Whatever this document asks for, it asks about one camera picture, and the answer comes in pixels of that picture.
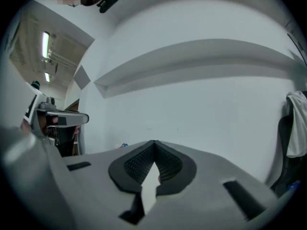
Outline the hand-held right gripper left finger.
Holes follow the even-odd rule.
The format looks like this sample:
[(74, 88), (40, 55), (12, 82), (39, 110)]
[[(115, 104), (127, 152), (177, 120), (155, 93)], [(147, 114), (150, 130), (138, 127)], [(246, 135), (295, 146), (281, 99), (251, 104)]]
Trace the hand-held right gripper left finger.
[(65, 157), (85, 211), (103, 223), (98, 229), (154, 230), (145, 215), (141, 191), (154, 158), (154, 142), (141, 142), (110, 151)]

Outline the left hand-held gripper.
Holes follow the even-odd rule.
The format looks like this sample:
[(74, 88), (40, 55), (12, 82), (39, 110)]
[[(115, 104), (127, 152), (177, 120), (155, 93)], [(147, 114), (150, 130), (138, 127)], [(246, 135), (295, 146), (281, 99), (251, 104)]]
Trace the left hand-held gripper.
[[(54, 98), (46, 96), (40, 91), (39, 81), (35, 80), (27, 86), (33, 92), (34, 97), (23, 118), (23, 132), (25, 134), (33, 133), (38, 137), (56, 138), (57, 127), (76, 127), (89, 122), (89, 115), (87, 114), (57, 110)], [(58, 117), (58, 124), (49, 126), (50, 132), (47, 136), (44, 136), (40, 129), (38, 121), (40, 115)]]

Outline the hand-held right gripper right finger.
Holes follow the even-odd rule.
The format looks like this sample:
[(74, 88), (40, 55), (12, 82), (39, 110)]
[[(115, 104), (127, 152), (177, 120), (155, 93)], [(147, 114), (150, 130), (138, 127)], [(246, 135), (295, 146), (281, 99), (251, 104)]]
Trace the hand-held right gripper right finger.
[(160, 141), (154, 151), (161, 184), (148, 230), (257, 230), (277, 203), (270, 188), (221, 156)]

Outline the person's left hand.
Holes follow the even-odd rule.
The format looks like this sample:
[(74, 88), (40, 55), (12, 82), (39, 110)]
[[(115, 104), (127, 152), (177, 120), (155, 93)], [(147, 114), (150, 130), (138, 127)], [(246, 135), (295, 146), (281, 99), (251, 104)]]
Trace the person's left hand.
[(58, 117), (50, 115), (48, 116), (40, 115), (38, 117), (38, 121), (42, 133), (44, 134), (44, 136), (47, 136), (50, 132), (49, 126), (58, 124)]

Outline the long ceiling light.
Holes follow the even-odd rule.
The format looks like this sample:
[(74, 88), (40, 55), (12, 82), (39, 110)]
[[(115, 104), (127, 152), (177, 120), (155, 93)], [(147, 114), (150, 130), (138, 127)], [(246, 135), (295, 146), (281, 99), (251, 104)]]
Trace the long ceiling light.
[(48, 58), (48, 43), (49, 43), (49, 36), (50, 34), (48, 32), (43, 32), (43, 38), (42, 38), (42, 56), (44, 58)]

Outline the black office chair with cloth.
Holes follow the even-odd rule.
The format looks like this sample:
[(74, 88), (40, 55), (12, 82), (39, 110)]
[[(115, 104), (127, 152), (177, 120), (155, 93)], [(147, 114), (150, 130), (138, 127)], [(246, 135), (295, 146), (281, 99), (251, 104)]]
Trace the black office chair with cloth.
[[(303, 91), (304, 95), (307, 97), (307, 91)], [(299, 185), (304, 177), (304, 166), (307, 164), (307, 154), (298, 158), (287, 157), (287, 145), (290, 139), (292, 119), (288, 114), (282, 117), (278, 124), (278, 133), (282, 148), (282, 168), (281, 174), (278, 179), (271, 186), (277, 196), (281, 197), (288, 189), (296, 187)]]

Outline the white cloth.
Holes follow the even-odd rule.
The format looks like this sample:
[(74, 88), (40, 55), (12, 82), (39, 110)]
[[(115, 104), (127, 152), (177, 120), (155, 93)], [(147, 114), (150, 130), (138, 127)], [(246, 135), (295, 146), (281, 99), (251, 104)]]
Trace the white cloth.
[(286, 101), (293, 121), (286, 155), (298, 158), (307, 154), (307, 97), (302, 91), (289, 92)]

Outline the grey wall panel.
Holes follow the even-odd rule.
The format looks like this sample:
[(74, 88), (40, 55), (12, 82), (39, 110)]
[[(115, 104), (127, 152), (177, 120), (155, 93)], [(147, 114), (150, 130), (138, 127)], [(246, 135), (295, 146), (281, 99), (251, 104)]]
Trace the grey wall panel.
[(91, 82), (82, 65), (80, 65), (80, 67), (76, 70), (73, 79), (81, 90), (83, 90)]

